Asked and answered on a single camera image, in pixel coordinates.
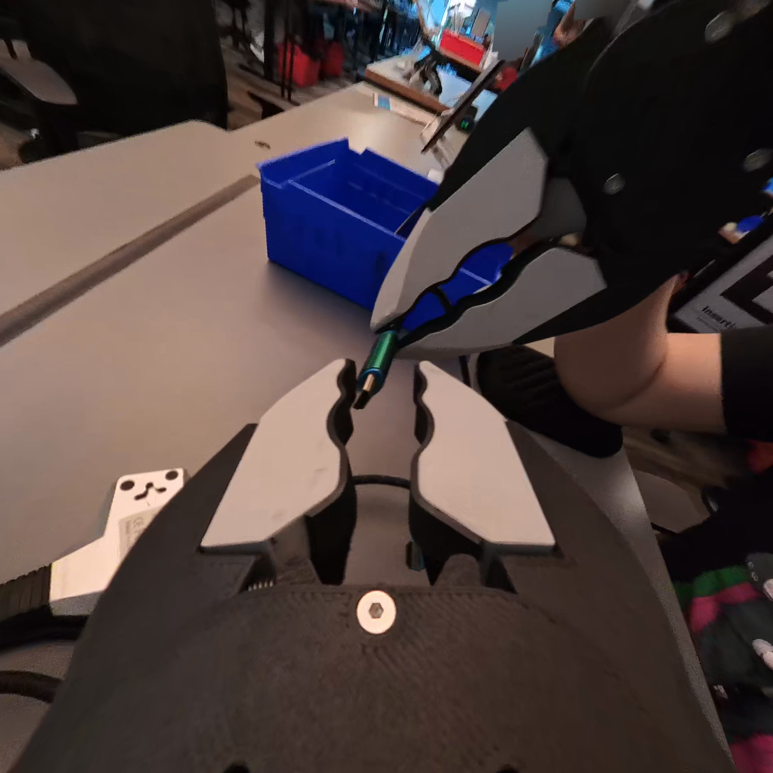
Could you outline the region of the person's right forearm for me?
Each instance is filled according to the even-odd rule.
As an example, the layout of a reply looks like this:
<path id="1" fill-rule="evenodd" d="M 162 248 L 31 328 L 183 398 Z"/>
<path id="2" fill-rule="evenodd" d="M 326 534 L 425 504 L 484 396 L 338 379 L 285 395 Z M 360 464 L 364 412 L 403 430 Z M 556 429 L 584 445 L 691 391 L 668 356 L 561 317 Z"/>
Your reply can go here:
<path id="1" fill-rule="evenodd" d="M 668 334 L 667 392 L 699 398 L 690 426 L 734 438 L 772 441 L 772 327 L 714 334 Z"/>

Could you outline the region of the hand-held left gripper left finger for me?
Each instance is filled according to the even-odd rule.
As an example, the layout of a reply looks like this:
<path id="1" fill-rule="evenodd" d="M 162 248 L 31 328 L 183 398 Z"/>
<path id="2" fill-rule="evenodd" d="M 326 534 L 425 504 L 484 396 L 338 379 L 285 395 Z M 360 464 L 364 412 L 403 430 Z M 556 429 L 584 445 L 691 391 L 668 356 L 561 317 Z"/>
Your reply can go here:
<path id="1" fill-rule="evenodd" d="M 356 387 L 352 360 L 338 359 L 287 392 L 260 418 L 200 547 L 251 552 L 314 517 L 343 494 Z"/>

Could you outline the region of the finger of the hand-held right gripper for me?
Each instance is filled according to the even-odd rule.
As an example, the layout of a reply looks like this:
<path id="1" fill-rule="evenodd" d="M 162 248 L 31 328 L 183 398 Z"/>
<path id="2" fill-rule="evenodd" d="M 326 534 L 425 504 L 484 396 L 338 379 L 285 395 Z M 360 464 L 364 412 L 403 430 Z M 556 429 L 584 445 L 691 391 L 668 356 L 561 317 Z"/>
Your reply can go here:
<path id="1" fill-rule="evenodd" d="M 575 188 L 567 179 L 549 179 L 547 166 L 544 151 L 526 129 L 449 198 L 427 207 L 380 287 L 371 330 L 400 327 L 423 296 L 486 246 L 507 245 L 537 227 L 536 251 L 521 259 L 527 263 L 556 247 L 550 240 L 581 232 L 586 218 Z"/>
<path id="2" fill-rule="evenodd" d="M 513 260 L 500 278 L 461 298 L 451 312 L 416 328 L 397 356 L 432 360 L 502 348 L 606 289 L 591 257 L 562 246 Z"/>

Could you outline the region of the printed tag board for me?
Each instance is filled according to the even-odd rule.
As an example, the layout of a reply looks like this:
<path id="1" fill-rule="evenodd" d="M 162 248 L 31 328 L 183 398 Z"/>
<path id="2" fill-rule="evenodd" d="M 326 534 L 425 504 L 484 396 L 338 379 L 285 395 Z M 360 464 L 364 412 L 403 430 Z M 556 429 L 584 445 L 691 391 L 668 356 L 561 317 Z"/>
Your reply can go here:
<path id="1" fill-rule="evenodd" d="M 674 333 L 723 333 L 772 324 L 772 237 L 674 307 Z"/>

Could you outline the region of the silver hdmi splitter box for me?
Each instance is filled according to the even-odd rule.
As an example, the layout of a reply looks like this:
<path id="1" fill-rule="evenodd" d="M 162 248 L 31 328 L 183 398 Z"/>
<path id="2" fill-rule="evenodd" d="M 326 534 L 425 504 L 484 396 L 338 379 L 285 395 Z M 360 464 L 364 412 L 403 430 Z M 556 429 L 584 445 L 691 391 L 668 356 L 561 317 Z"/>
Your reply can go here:
<path id="1" fill-rule="evenodd" d="M 56 617 L 88 616 L 138 538 L 187 480 L 183 468 L 121 476 L 107 501 L 102 531 L 50 567 L 49 609 Z"/>

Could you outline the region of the red plastic bin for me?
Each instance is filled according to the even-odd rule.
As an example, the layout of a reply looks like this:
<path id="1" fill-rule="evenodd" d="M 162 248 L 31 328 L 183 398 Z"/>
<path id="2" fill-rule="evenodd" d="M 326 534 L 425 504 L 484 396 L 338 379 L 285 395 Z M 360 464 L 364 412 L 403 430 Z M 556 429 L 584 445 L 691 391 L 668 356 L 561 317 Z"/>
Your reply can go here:
<path id="1" fill-rule="evenodd" d="M 277 46 L 277 74 L 280 83 L 287 82 L 298 89 L 313 87 L 320 81 L 343 75 L 345 49 L 338 41 L 323 43 L 315 56 L 305 53 L 298 45 L 281 43 Z"/>

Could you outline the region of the colourful patterned clothing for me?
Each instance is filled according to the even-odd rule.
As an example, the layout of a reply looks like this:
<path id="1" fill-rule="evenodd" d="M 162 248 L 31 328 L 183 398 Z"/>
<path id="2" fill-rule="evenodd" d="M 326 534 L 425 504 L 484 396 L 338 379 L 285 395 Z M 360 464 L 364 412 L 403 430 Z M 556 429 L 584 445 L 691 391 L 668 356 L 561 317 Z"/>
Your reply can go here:
<path id="1" fill-rule="evenodd" d="M 736 768 L 771 772 L 771 475 L 704 500 L 710 516 L 661 551 Z"/>

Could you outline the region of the blue plastic bin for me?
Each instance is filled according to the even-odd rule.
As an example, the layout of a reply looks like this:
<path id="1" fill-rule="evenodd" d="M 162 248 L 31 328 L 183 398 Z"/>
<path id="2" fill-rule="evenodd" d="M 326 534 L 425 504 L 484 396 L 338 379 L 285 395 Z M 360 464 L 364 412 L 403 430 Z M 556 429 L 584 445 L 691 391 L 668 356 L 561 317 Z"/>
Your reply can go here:
<path id="1" fill-rule="evenodd" d="M 347 138 L 258 167 L 267 258 L 372 312 L 438 183 Z"/>

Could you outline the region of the person's right hand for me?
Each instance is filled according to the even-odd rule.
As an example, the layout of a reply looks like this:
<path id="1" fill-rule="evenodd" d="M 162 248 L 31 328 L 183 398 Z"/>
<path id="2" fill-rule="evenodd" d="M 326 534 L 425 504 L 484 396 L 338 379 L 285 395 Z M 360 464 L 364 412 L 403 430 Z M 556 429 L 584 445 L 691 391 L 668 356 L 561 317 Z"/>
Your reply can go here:
<path id="1" fill-rule="evenodd" d="M 554 363 L 566 392 L 587 412 L 651 428 L 695 427 L 690 408 L 694 336 L 671 334 L 666 317 L 682 277 L 614 319 L 556 336 Z"/>

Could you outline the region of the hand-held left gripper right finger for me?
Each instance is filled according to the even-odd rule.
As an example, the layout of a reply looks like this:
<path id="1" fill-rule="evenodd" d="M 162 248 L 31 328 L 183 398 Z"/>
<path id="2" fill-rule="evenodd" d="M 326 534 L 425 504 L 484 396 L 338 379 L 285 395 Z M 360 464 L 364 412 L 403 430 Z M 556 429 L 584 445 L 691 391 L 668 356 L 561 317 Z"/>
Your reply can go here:
<path id="1" fill-rule="evenodd" d="M 477 546 L 549 553 L 556 539 L 506 419 L 429 361 L 414 371 L 413 500 Z"/>

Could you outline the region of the red box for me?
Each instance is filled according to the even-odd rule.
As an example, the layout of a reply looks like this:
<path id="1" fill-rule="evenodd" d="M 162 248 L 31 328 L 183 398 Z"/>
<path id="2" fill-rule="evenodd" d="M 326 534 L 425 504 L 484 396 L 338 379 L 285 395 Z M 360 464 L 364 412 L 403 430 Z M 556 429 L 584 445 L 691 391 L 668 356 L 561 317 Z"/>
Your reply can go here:
<path id="1" fill-rule="evenodd" d="M 486 55 L 486 48 L 468 35 L 444 29 L 438 43 L 440 51 L 446 56 L 452 56 L 473 66 L 480 66 Z"/>

